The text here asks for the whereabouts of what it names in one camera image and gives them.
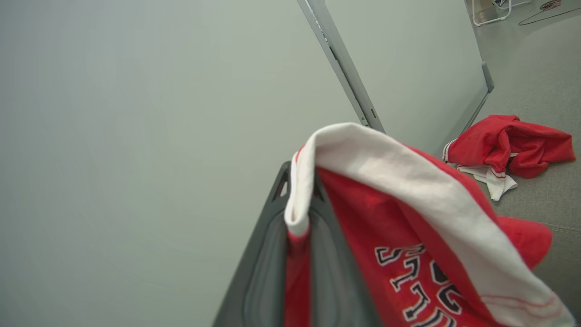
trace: white stripe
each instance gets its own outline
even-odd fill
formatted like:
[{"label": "white stripe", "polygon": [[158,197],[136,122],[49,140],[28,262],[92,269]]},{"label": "white stripe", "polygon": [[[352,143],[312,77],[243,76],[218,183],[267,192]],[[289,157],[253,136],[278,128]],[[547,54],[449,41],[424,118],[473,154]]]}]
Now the white stripe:
[{"label": "white stripe", "polygon": [[[315,160],[317,166],[412,206],[462,262],[479,294],[535,304],[546,303],[553,296],[460,182],[391,137],[354,123],[327,126],[309,138],[296,167],[297,180],[292,190],[297,194],[287,204],[293,210],[285,211],[294,217],[286,216],[287,222],[308,223]],[[553,326],[555,321],[573,326],[573,318],[565,308],[556,318],[540,319],[525,310],[486,305],[495,320],[507,326]]]},{"label": "white stripe", "polygon": [[450,150],[450,146],[452,145],[452,143],[454,143],[454,141],[456,141],[456,140],[458,140],[458,139],[455,138],[454,140],[451,140],[444,147],[444,152],[442,153],[442,160],[444,160],[444,162],[448,162],[448,151]]}]

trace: red fabric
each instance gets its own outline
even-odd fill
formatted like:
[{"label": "red fabric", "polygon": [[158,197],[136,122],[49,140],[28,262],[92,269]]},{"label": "red fabric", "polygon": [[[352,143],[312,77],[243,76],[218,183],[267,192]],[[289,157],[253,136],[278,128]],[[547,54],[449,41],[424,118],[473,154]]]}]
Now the red fabric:
[{"label": "red fabric", "polygon": [[[575,160],[571,135],[549,127],[521,122],[517,116],[492,115],[474,124],[452,143],[448,161],[466,166],[491,165],[533,178],[550,162]],[[518,155],[511,159],[512,152]]]},{"label": "red fabric", "polygon": [[[551,242],[548,228],[497,217],[472,179],[415,151],[466,188],[490,219],[505,231],[529,267],[540,262]],[[388,194],[339,174],[321,168],[317,172],[386,326],[416,325],[429,320],[438,310],[443,314],[442,326],[452,319],[457,326],[496,326],[458,258],[418,212]],[[309,326],[308,237],[289,236],[288,249],[285,326]],[[399,256],[390,261],[390,255],[398,252]],[[399,288],[395,287],[394,280],[412,272],[415,266],[417,277],[401,281],[397,283]],[[430,302],[414,312],[416,317],[406,321],[406,310],[422,299],[418,289]]]}]

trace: wall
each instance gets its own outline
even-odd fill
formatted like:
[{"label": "wall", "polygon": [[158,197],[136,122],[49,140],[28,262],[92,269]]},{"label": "wall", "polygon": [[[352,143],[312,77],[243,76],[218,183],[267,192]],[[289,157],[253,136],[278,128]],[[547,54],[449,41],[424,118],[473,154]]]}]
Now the wall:
[{"label": "wall", "polygon": [[488,92],[461,0],[310,0],[363,111],[432,155],[458,137]]},{"label": "wall", "polygon": [[345,121],[295,0],[0,2],[0,325],[210,325],[280,164]]}]

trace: white cloth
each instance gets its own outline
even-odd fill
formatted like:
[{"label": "white cloth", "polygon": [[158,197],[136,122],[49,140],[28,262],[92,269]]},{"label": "white cloth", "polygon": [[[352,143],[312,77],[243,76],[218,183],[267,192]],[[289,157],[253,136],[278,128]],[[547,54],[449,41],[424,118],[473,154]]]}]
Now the white cloth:
[{"label": "white cloth", "polygon": [[500,200],[508,190],[514,189],[518,184],[511,176],[502,174],[497,176],[491,166],[458,166],[459,171],[474,175],[474,179],[486,183],[488,193],[493,201]]}]

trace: white stand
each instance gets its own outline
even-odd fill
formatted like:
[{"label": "white stand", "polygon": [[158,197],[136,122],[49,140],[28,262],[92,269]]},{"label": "white stand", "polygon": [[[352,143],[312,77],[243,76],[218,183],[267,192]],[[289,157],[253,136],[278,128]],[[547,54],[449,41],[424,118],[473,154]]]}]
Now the white stand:
[{"label": "white stand", "polygon": [[477,27],[479,27],[479,26],[482,26],[484,24],[494,23],[494,22],[497,22],[499,20],[505,20],[508,17],[508,15],[510,15],[510,13],[512,12],[512,7],[516,7],[516,6],[519,6],[519,5],[524,5],[526,3],[531,3],[531,2],[532,2],[532,0],[525,0],[523,2],[519,2],[519,3],[516,3],[516,4],[513,5],[512,4],[512,0],[508,0],[508,6],[506,6],[506,7],[499,6],[499,5],[496,4],[496,2],[494,2],[494,5],[497,8],[499,8],[500,10],[508,10],[508,14],[506,14],[506,16],[503,16],[503,17],[499,17],[499,18],[487,20],[485,22],[477,23],[476,22],[476,13],[475,13],[476,9],[475,9],[475,6],[474,6],[474,0],[472,0],[472,22],[474,23],[474,25],[476,25]]}]

